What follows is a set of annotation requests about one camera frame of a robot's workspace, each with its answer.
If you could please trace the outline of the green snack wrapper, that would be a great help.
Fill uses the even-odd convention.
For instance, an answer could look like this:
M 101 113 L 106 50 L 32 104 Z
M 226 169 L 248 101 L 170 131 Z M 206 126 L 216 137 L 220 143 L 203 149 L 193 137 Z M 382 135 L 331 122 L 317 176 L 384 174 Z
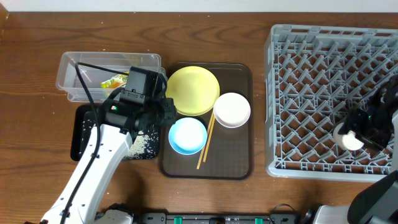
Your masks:
M 109 80 L 102 82 L 100 87 L 114 89 L 124 86 L 127 83 L 128 75 L 129 73 L 117 74 Z

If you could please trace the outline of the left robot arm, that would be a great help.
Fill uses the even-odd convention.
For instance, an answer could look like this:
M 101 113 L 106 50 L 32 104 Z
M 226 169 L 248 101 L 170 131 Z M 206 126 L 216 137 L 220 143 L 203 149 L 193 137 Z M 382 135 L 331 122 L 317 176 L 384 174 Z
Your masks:
M 173 99 L 163 94 L 145 96 L 121 88 L 114 90 L 93 112 L 95 125 L 86 149 L 41 223 L 95 223 L 109 182 L 138 132 L 171 126 L 177 115 Z

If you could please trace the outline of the pink bowl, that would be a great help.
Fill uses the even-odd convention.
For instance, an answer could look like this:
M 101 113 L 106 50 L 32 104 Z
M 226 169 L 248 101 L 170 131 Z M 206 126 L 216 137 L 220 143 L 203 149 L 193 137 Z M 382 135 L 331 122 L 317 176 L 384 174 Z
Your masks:
M 213 107 L 215 119 L 226 128 L 238 128 L 250 118 L 251 107 L 248 100 L 238 93 L 225 93 Z

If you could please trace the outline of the light blue bowl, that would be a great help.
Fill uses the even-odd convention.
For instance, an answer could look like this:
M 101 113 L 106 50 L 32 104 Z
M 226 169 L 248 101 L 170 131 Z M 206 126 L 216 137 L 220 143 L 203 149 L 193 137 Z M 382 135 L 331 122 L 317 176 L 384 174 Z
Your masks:
M 172 149 L 185 156 L 202 150 L 207 139 L 207 129 L 196 118 L 181 118 L 169 130 L 168 140 Z

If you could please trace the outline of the wooden chopstick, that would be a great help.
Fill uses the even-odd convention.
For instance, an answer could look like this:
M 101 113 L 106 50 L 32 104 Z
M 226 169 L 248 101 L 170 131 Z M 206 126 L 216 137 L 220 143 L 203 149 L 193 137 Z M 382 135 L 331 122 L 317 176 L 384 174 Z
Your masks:
M 206 162 L 206 158 L 207 158 L 207 155 L 208 155 L 208 149 L 209 149 L 210 142 L 211 142 L 211 137 L 212 137 L 212 133 L 213 133 L 214 123 L 215 123 L 215 116 L 214 116 L 214 113 L 212 113 L 211 114 L 211 118 L 210 118 L 210 122 L 209 122 L 209 126 L 208 126 L 208 138 L 207 138 L 207 142 L 206 142 L 206 146 L 205 146 L 203 162 Z
M 201 163 L 203 162 L 203 156 L 204 156 L 206 142 L 207 142 L 207 139 L 206 139 L 205 145 L 203 146 L 201 153 L 200 153 L 200 157 L 199 157 L 198 164 L 197 164 L 197 170 L 200 168 Z

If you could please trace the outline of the white cup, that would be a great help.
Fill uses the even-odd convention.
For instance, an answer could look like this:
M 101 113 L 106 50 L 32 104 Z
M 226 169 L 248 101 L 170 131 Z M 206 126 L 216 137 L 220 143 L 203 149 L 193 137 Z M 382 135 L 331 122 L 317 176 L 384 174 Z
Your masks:
M 355 138 L 356 133 L 349 131 L 348 134 L 339 134 L 338 131 L 343 127 L 343 123 L 337 124 L 333 130 L 333 140 L 335 144 L 347 151 L 357 151 L 364 146 L 364 143 Z

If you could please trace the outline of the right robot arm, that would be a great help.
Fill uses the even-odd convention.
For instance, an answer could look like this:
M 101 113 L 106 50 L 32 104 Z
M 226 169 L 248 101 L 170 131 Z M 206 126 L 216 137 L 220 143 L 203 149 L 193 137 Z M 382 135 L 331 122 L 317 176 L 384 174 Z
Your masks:
M 397 223 L 397 86 L 375 92 L 367 111 L 348 114 L 337 132 L 374 150 L 394 138 L 390 173 L 360 192 L 349 206 L 320 206 L 310 223 Z

